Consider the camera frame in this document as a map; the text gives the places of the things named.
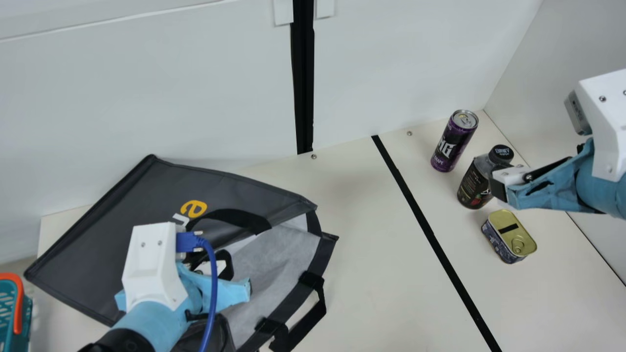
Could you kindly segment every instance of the bag handle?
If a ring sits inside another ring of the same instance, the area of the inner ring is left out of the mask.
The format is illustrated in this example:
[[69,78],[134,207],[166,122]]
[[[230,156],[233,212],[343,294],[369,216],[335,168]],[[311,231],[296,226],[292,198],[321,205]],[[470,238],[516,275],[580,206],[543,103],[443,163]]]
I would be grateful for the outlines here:
[[319,301],[288,333],[284,329],[276,329],[270,349],[274,352],[290,352],[307,336],[313,327],[326,315],[326,297],[324,296],[324,278],[305,271],[298,280],[300,284],[311,287],[317,292]]
[[265,232],[272,228],[270,222],[257,214],[247,212],[239,209],[217,209],[212,212],[208,212],[200,217],[190,220],[185,228],[187,231],[193,230],[193,228],[204,219],[213,219],[226,222],[243,229],[247,229],[255,235]]

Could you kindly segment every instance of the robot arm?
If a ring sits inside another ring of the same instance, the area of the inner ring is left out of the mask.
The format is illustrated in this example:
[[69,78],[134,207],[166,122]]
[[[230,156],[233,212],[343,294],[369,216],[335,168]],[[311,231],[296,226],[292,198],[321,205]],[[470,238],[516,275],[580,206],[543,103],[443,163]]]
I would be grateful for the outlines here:
[[[177,261],[201,241],[171,222],[135,226],[122,274],[124,290],[115,296],[126,315],[80,352],[169,352],[193,321],[208,316],[211,330],[210,306],[219,312],[249,301],[249,279],[217,280],[215,287],[212,277],[191,272]],[[217,275],[213,264],[212,274]]]
[[517,209],[607,213],[626,219],[626,70],[580,81],[565,100],[572,124],[590,135],[579,154],[532,170],[493,172],[491,191]]

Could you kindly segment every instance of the plastic basket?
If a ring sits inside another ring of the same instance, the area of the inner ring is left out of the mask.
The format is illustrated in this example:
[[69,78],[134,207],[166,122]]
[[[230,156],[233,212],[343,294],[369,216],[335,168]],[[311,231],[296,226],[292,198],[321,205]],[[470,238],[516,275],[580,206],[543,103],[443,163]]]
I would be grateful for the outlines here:
[[33,301],[13,273],[0,273],[0,352],[26,352]]

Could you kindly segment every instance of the white bracket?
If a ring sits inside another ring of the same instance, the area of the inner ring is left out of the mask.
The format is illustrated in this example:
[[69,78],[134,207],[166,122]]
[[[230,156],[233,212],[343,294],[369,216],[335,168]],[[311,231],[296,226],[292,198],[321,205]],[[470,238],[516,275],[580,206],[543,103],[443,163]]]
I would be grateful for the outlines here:
[[317,0],[316,18],[326,18],[335,16],[335,0]]
[[593,171],[618,182],[626,173],[626,70],[578,82],[574,89],[593,133]]
[[524,175],[531,171],[533,171],[533,169],[530,167],[517,165],[494,171],[491,174],[491,177],[508,188],[511,185],[525,184],[526,181],[524,181]]
[[274,0],[274,24],[283,26],[294,22],[293,0]]
[[176,233],[173,222],[133,227],[121,276],[127,312],[145,301],[175,311],[187,299],[176,268]]

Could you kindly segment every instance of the black bottle cap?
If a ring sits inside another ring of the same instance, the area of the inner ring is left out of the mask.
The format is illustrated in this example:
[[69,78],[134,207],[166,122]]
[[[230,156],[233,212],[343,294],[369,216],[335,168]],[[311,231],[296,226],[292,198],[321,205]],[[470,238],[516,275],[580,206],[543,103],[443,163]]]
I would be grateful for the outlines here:
[[510,163],[513,156],[513,149],[504,144],[498,144],[489,152],[489,160],[493,163]]

